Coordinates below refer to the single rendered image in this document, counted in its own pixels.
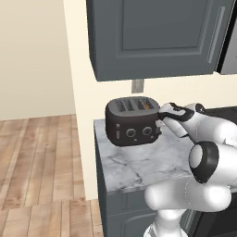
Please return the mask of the dark grey base cupboard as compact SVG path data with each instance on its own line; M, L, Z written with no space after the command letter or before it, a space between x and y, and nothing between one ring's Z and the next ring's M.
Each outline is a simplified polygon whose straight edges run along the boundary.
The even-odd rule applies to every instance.
M143 212L143 213L152 213L155 211L152 211L151 209L142 209L142 210L132 210L132 211L127 211L123 212L120 214L115 214L115 215L108 215L106 211L106 197L109 193L114 193L114 192L132 192L132 191L139 191L139 190L144 190L144 188L131 188L130 190L126 191L124 188L121 190L116 190L116 191L110 191L108 186L106 185L106 170L103 168L102 164L102 153L99 151L99 143L97 142L97 138L94 138L94 143L95 143L95 154L96 154L96 171L97 171L97 186L98 186L98 199L99 199L99 206L100 206L100 213L101 213L101 220L102 220L102 225L103 225L103 231L106 229L106 221L107 218L110 216L115 216L115 215L120 215L120 214L125 214L125 213L132 213L132 212Z

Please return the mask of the dark grey wall cupboard door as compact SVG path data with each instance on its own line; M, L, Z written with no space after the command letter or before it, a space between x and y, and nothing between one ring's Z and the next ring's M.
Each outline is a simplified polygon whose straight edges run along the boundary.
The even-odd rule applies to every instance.
M236 0L86 0L98 81L211 74Z

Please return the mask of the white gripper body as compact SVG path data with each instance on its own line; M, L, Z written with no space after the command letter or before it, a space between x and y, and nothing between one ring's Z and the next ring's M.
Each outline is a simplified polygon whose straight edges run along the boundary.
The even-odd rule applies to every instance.
M177 137L182 138L188 135L182 125L173 118L164 118L163 122Z

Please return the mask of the black four-slot toaster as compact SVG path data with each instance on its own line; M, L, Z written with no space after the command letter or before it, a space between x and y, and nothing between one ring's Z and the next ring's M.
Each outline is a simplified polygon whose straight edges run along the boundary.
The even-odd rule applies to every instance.
M106 105L106 136L116 146L153 143L161 130L156 126L159 104L150 97L130 96L109 101ZM120 124L120 138L116 137L116 124Z

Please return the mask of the grey wall outlet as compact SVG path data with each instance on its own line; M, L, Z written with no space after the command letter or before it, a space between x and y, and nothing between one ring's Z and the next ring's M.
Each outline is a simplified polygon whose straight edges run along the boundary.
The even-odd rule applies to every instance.
M131 92L133 94L140 94L143 92L144 79L133 80L131 82Z

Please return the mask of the dark grey base cupboard door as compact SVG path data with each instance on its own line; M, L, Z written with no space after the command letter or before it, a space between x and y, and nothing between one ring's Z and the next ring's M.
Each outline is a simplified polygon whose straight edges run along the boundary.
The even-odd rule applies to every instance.
M143 237L155 218L155 212L132 212L110 216L106 221L104 237Z

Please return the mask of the dark grey drawer front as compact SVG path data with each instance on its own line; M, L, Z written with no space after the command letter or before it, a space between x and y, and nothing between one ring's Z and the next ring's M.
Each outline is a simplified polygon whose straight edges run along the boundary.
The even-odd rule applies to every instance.
M144 200L144 190L128 193L114 192L109 193L106 197L106 211L108 215L147 208L148 205Z

